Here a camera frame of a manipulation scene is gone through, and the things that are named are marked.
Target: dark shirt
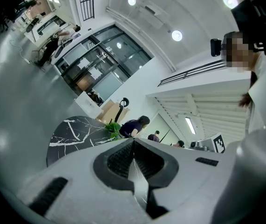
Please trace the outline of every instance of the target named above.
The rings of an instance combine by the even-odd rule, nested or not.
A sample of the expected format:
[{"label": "dark shirt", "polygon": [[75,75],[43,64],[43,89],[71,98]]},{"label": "dark shirt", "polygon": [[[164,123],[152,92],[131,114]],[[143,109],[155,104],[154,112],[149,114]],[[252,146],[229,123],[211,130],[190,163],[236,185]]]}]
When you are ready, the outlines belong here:
[{"label": "dark shirt", "polygon": [[148,140],[152,140],[152,141],[155,141],[155,142],[160,142],[160,139],[154,135],[154,134],[150,134],[148,137],[147,137]]},{"label": "dark shirt", "polygon": [[129,121],[126,122],[119,130],[119,133],[125,137],[128,136],[128,134],[130,135],[133,130],[136,129],[138,130],[138,132],[140,132],[142,130],[142,125],[140,123],[138,123],[137,121]]}]

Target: ceiling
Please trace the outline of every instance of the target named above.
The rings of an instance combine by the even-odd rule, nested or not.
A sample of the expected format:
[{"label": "ceiling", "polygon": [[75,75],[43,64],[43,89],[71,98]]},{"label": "ceiling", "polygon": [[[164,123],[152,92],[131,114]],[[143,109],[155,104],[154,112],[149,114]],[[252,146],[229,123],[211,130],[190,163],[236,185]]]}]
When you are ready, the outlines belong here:
[{"label": "ceiling", "polygon": [[[222,133],[227,146],[245,135],[246,109],[238,102],[246,91],[205,92],[177,94],[172,97],[156,97],[169,114],[183,136],[189,142],[205,139]],[[193,123],[196,134],[192,134],[185,117]]]},{"label": "ceiling", "polygon": [[[154,7],[157,15],[144,11],[145,6]],[[209,50],[211,38],[237,30],[223,0],[136,0],[135,6],[128,0],[110,0],[109,7],[144,31],[174,65]],[[173,30],[182,32],[181,41],[172,39]]]}]

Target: glass door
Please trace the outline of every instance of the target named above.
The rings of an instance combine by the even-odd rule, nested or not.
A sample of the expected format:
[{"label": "glass door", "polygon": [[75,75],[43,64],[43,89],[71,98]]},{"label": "glass door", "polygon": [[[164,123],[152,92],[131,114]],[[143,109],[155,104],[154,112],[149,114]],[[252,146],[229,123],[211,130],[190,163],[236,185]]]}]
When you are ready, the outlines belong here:
[{"label": "glass door", "polygon": [[80,95],[83,91],[90,91],[103,77],[116,68],[117,63],[98,46],[74,62],[62,76],[73,91]]}]

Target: desk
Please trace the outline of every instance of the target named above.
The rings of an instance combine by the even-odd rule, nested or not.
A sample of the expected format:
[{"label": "desk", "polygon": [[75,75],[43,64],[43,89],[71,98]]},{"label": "desk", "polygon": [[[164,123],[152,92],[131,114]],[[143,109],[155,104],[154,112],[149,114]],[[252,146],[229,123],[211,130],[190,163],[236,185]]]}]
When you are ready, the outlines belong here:
[{"label": "desk", "polygon": [[96,119],[73,116],[60,123],[51,137],[47,166],[69,153],[112,141],[105,125]]}]

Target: fluorescent light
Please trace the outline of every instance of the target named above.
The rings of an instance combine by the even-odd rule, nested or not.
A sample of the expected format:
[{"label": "fluorescent light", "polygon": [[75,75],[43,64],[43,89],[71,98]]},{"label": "fluorescent light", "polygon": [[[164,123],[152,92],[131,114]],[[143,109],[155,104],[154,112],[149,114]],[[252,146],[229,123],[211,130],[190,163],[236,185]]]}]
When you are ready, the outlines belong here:
[{"label": "fluorescent light", "polygon": [[173,40],[179,42],[183,38],[183,34],[180,31],[175,30],[172,32],[172,38]]},{"label": "fluorescent light", "polygon": [[193,134],[196,134],[196,133],[195,133],[195,130],[194,130],[194,128],[193,128],[193,125],[192,125],[191,119],[188,118],[188,117],[186,117],[185,120],[187,121],[187,123],[188,123],[188,125],[189,125],[189,127],[190,127],[191,132],[192,132]]},{"label": "fluorescent light", "polygon": [[237,0],[223,0],[223,2],[225,3],[225,5],[229,8],[235,8],[239,3],[237,2]]},{"label": "fluorescent light", "polygon": [[128,0],[128,3],[129,3],[131,6],[133,6],[133,5],[136,4],[136,0]]}]

